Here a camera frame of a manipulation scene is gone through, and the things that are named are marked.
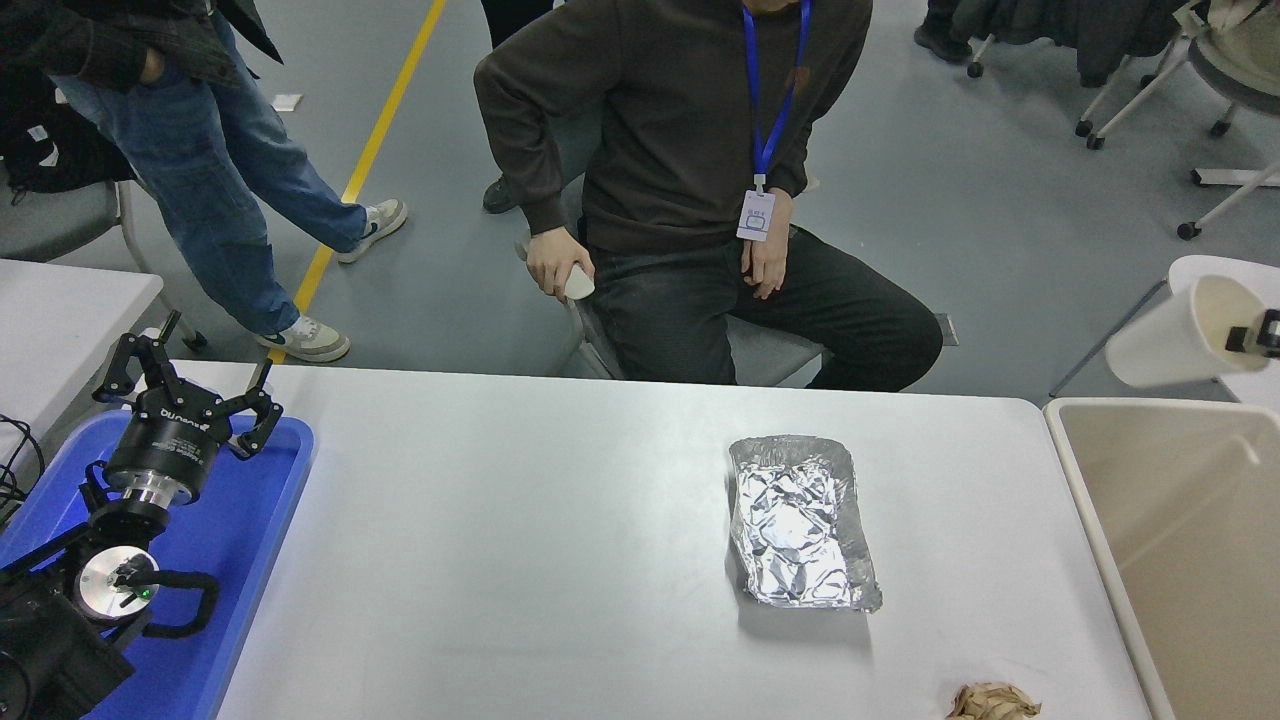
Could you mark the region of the person's left hand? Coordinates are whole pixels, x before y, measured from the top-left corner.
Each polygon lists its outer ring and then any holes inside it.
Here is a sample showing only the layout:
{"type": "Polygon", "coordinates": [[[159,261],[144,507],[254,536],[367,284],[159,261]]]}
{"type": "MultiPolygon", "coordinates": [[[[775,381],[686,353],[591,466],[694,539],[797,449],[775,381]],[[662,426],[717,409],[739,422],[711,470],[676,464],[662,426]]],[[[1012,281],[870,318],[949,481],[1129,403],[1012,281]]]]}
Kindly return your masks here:
{"type": "Polygon", "coordinates": [[[745,238],[741,272],[755,299],[765,300],[785,282],[794,199],[781,188],[750,190],[740,217],[745,238]]]}

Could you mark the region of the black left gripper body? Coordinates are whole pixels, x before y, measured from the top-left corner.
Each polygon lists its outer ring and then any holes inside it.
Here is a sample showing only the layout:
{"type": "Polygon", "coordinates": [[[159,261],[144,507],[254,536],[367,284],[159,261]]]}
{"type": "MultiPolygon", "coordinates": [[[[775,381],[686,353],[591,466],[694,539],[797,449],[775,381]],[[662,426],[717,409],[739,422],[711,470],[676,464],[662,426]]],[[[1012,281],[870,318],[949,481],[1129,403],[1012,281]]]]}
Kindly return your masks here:
{"type": "Polygon", "coordinates": [[[124,491],[145,473],[166,477],[182,498],[201,496],[219,448],[230,438],[227,416],[205,416],[221,396],[198,386],[180,386],[174,400],[161,387],[142,393],[133,416],[104,469],[104,480],[124,491]]]}

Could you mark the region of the person's right hand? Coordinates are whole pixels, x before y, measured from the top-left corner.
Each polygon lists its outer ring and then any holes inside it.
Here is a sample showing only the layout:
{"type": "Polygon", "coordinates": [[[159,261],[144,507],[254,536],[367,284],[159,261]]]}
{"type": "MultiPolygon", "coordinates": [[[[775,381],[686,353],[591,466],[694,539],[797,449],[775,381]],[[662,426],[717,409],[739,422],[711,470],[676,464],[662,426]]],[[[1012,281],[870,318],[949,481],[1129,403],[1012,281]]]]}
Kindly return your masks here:
{"type": "Polygon", "coordinates": [[[539,288],[561,302],[584,299],[594,291],[590,252],[564,225],[530,237],[526,266],[539,288]]]}

